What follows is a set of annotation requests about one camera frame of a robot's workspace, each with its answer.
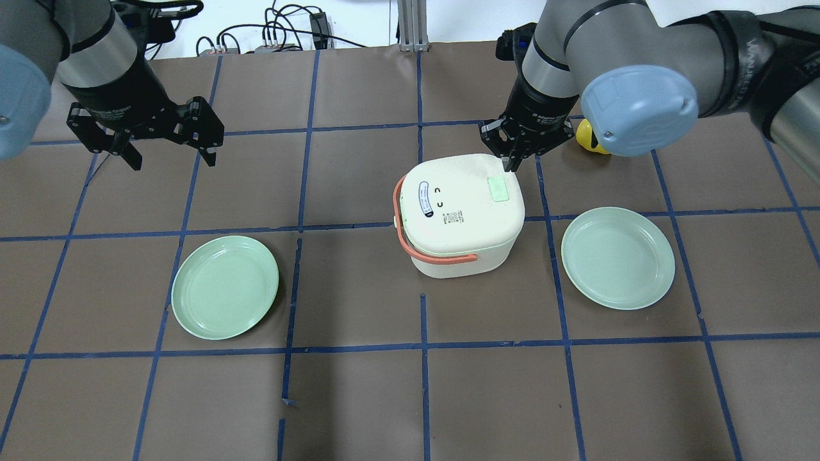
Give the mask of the green plate near right arm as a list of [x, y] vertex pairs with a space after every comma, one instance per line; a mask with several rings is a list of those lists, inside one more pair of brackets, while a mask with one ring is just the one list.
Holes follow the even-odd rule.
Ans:
[[580, 294], [619, 311], [662, 300], [676, 274], [665, 234], [650, 219], [620, 207], [598, 207], [574, 218], [563, 234], [561, 257]]

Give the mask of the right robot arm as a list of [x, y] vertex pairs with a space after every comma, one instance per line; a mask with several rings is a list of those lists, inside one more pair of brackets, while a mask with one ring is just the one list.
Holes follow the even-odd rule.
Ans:
[[481, 140], [515, 172], [574, 137], [574, 105], [593, 145], [640, 156], [700, 118], [746, 113], [818, 180], [818, 6], [756, 14], [711, 8], [662, 24], [647, 1], [548, 1], [537, 23], [507, 30], [496, 56], [518, 75]]

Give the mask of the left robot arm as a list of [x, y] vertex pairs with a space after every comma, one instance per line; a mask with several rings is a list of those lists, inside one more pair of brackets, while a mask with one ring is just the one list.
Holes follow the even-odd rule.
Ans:
[[52, 100], [52, 83], [74, 97], [65, 123], [85, 149], [142, 156], [133, 140], [164, 139], [197, 149], [214, 166], [224, 124], [204, 97], [172, 101], [145, 58], [175, 38], [174, 20], [201, 1], [3, 1], [2, 159], [28, 148]]

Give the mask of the green plate near left arm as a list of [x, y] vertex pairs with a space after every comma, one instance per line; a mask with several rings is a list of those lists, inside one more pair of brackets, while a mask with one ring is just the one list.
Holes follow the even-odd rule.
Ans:
[[172, 312], [185, 332], [208, 341], [239, 336], [269, 312], [279, 268], [266, 245], [230, 234], [188, 255], [172, 283]]

